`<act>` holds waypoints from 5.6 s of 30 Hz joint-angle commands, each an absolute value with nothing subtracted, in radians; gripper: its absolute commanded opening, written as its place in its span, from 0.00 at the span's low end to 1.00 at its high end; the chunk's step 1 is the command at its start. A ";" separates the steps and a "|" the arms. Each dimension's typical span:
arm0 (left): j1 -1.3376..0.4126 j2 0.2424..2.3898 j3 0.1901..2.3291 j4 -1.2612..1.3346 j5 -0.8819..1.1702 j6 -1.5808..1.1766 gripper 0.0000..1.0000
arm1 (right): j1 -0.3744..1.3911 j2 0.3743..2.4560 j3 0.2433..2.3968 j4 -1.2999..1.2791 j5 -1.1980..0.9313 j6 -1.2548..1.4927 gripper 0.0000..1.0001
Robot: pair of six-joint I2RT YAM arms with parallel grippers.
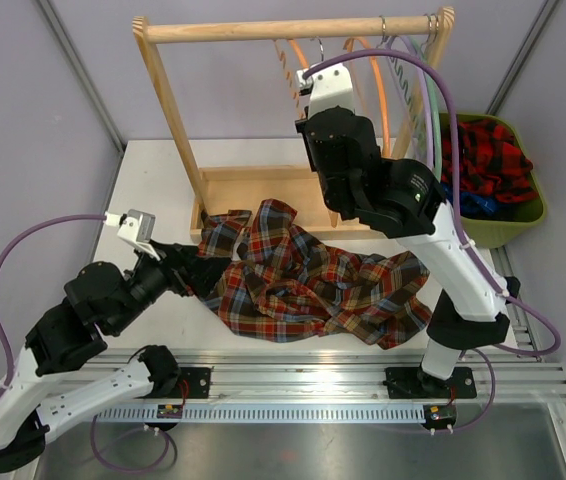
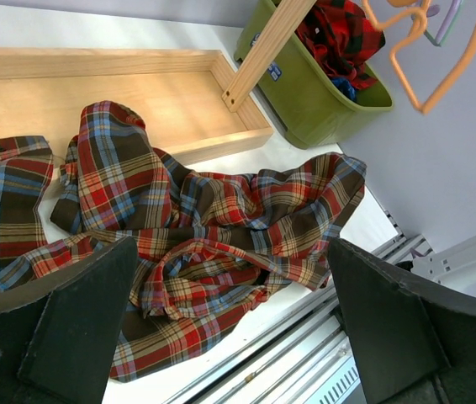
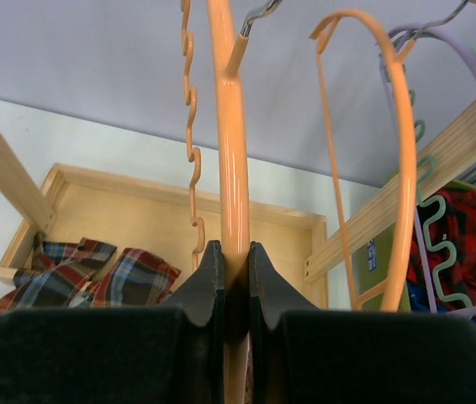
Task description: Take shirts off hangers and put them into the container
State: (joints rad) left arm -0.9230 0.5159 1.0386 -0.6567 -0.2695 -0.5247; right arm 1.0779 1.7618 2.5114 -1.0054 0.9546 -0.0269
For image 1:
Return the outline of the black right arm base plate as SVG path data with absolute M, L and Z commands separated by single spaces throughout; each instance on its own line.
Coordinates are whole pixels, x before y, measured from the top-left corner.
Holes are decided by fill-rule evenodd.
M 388 367 L 384 370 L 388 396 L 391 399 L 475 399 L 477 391 L 472 370 L 455 367 L 447 380 L 428 375 L 420 367 Z

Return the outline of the orange hanger of plaid shirt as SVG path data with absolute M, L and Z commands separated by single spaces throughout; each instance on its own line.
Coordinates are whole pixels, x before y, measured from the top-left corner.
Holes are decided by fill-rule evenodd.
M 308 61 L 304 55 L 303 50 L 300 48 L 298 43 L 294 39 L 287 39 L 287 44 L 291 48 L 291 52 L 295 57 L 295 60 L 291 60 L 287 55 L 287 51 L 282 46 L 279 40 L 274 40 L 274 48 L 276 51 L 277 58 L 281 64 L 285 81 L 289 87 L 289 91 L 294 102 L 294 108 L 298 119 L 304 119 L 306 117 L 305 111 L 301 105 L 299 90 L 295 83 L 295 72 L 293 70 L 294 66 L 300 66 L 301 68 L 307 68 L 309 66 Z

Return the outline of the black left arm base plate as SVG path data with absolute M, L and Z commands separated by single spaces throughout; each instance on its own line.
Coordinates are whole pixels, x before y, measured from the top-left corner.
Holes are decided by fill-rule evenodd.
M 160 382 L 158 387 L 143 395 L 143 398 L 171 398 L 181 399 L 186 394 L 186 399 L 207 399 L 211 386 L 212 369 L 199 366 L 181 366 L 179 374 Z

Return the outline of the brown multicolour plaid shirt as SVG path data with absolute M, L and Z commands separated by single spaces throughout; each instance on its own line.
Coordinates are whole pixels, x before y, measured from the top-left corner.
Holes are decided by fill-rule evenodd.
M 428 326 L 417 295 L 429 272 L 412 253 L 329 246 L 296 217 L 277 199 L 256 212 L 203 214 L 199 256 L 229 264 L 202 301 L 234 334 L 276 343 L 350 334 L 387 350 Z

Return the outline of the red black checked shirt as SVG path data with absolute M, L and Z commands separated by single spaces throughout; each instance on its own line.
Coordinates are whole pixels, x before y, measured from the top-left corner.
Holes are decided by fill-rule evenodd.
M 508 127 L 487 118 L 460 122 L 458 142 L 459 190 L 494 197 L 503 207 L 497 216 L 538 198 L 533 164 Z

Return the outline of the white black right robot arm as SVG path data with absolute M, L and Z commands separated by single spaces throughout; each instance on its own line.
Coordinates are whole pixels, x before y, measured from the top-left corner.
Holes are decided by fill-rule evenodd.
M 446 398 L 464 351 L 505 340 L 506 304 L 520 283 L 489 268 L 461 237 L 440 182 L 423 163 L 382 157 L 371 121 L 333 107 L 295 123 L 326 207 L 396 240 L 442 288 L 421 364 L 388 390 L 402 398 Z

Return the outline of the orange hanger of red shirt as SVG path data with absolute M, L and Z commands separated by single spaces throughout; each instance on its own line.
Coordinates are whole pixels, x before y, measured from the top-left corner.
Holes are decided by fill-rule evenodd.
M 354 51 L 354 45 L 356 43 L 358 43 L 363 49 L 369 50 L 372 48 L 370 42 L 366 38 L 361 36 L 350 36 L 345 40 L 343 49 L 347 53 L 351 53 Z M 368 60 L 376 86 L 379 113 L 381 116 L 381 153 L 384 158 L 389 158 L 391 154 L 391 118 L 388 110 L 387 92 L 377 58 L 369 57 Z

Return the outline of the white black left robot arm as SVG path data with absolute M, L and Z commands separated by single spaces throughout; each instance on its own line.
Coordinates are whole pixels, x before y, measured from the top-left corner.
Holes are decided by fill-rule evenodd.
M 110 376 L 72 392 L 51 396 L 64 379 L 103 353 L 167 292 L 207 297 L 229 262 L 204 258 L 196 247 L 157 247 L 139 253 L 131 270 L 98 261 L 83 267 L 25 337 L 10 379 L 0 382 L 0 474 L 21 468 L 83 420 L 134 398 L 188 395 L 177 360 L 164 345 L 142 348 Z

